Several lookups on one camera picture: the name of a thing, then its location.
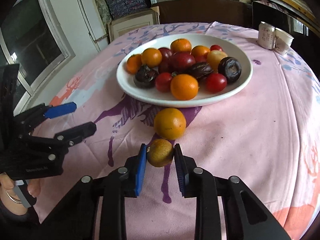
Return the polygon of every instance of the white plate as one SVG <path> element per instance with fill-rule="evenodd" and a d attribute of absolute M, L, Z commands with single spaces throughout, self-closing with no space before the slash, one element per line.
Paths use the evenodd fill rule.
<path fill-rule="evenodd" d="M 188 39 L 191 42 L 192 47 L 204 45 L 210 48 L 210 46 L 214 44 L 220 45 L 229 57 L 234 57 L 240 62 L 242 67 L 240 78 L 235 83 L 227 85 L 223 91 L 216 94 L 207 92 L 204 85 L 201 85 L 197 96 L 188 101 L 179 101 L 175 99 L 171 93 L 161 93 L 156 90 L 156 88 L 138 88 L 133 82 L 133 75 L 130 75 L 125 70 L 128 58 L 133 54 L 141 54 L 147 48 L 170 48 L 171 42 L 180 38 Z M 239 47 L 229 41 L 203 34 L 175 34 L 149 41 L 131 51 L 118 66 L 117 80 L 121 89 L 126 94 L 142 102 L 167 107 L 194 107 L 209 105 L 235 95 L 249 83 L 252 77 L 252 71 L 252 64 L 248 56 Z"/>

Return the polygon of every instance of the dark fruit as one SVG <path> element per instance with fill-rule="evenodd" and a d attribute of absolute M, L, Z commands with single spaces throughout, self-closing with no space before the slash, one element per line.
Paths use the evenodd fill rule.
<path fill-rule="evenodd" d="M 185 74 L 193 76 L 196 80 L 200 80 L 213 72 L 213 69 L 206 62 L 198 62 L 184 71 Z"/>
<path fill-rule="evenodd" d="M 168 48 L 159 48 L 159 51 L 161 52 L 162 54 L 162 61 L 166 61 L 166 60 L 169 60 L 170 57 L 172 56 L 172 52 L 170 49 Z"/>
<path fill-rule="evenodd" d="M 210 50 L 220 50 L 220 51 L 223 51 L 223 49 L 219 46 L 219 45 L 212 45 L 210 47 Z"/>
<path fill-rule="evenodd" d="M 196 63 L 195 58 L 189 52 L 177 52 L 171 57 L 174 71 L 182 72 Z"/>
<path fill-rule="evenodd" d="M 172 69 L 170 60 L 165 60 L 165 61 L 163 60 L 158 66 L 158 71 L 160 74 L 164 72 L 172 73 L 173 69 Z"/>
<path fill-rule="evenodd" d="M 211 93 L 218 93 L 227 86 L 227 79 L 219 73 L 210 74 L 205 80 L 205 87 Z"/>
<path fill-rule="evenodd" d="M 158 75 L 156 70 L 143 65 L 134 75 L 133 81 L 138 88 L 151 88 L 155 86 L 155 80 Z"/>
<path fill-rule="evenodd" d="M 241 75 L 241 65 L 233 57 L 223 58 L 218 65 L 218 73 L 227 78 L 228 84 L 236 82 Z"/>
<path fill-rule="evenodd" d="M 195 57 L 195 61 L 198 62 L 207 62 L 207 59 L 205 58 L 205 56 L 197 56 Z"/>
<path fill-rule="evenodd" d="M 163 93 L 170 92 L 171 80 L 172 80 L 171 73 L 168 73 L 168 72 L 161 73 L 156 78 L 156 89 Z"/>

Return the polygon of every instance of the red fruit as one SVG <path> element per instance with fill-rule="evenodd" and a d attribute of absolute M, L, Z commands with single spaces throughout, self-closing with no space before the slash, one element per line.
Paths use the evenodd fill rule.
<path fill-rule="evenodd" d="M 172 56 L 172 52 L 168 48 L 164 48 L 164 47 L 163 48 L 159 48 L 159 51 L 162 54 L 162 61 L 169 60 L 170 57 Z"/>
<path fill-rule="evenodd" d="M 170 73 L 168 72 L 161 73 L 156 78 L 156 89 L 163 93 L 170 92 L 171 80 L 172 80 L 172 75 Z"/>
<path fill-rule="evenodd" d="M 207 62 L 207 59 L 205 58 L 205 56 L 197 56 L 197 57 L 195 57 L 195 61 L 196 61 L 196 63 Z"/>
<path fill-rule="evenodd" d="M 219 46 L 219 45 L 212 45 L 210 47 L 210 50 L 220 50 L 220 51 L 223 51 L 223 49 Z"/>
<path fill-rule="evenodd" d="M 174 71 L 183 71 L 196 63 L 195 58 L 189 52 L 177 52 L 171 59 Z"/>
<path fill-rule="evenodd" d="M 170 60 L 162 61 L 160 63 L 160 65 L 158 66 L 158 72 L 159 72 L 159 74 L 164 73 L 164 72 L 172 73 L 173 68 L 171 66 Z"/>
<path fill-rule="evenodd" d="M 218 93 L 227 86 L 227 79 L 222 74 L 212 73 L 210 74 L 205 83 L 206 89 L 211 93 Z"/>

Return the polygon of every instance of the door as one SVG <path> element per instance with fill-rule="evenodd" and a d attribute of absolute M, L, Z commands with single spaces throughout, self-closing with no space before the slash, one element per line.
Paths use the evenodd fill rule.
<path fill-rule="evenodd" d="M 108 35 L 101 21 L 95 0 L 78 0 L 78 4 L 97 51 L 105 49 L 108 46 Z"/>

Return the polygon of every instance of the white wall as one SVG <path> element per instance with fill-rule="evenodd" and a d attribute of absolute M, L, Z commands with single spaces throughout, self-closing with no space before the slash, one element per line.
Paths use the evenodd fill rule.
<path fill-rule="evenodd" d="M 40 103 L 48 104 L 72 76 L 98 54 L 88 34 L 78 1 L 50 0 L 50 2 L 76 56 L 35 94 L 28 108 Z"/>

